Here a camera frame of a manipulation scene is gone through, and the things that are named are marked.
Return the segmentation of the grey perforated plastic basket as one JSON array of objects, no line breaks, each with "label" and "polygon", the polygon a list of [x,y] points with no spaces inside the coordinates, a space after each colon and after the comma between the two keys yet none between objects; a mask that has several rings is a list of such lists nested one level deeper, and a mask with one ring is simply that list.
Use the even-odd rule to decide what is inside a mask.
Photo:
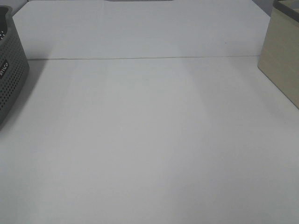
[{"label": "grey perforated plastic basket", "polygon": [[15,104],[29,73],[29,64],[12,8],[0,7],[0,122],[3,123]]}]

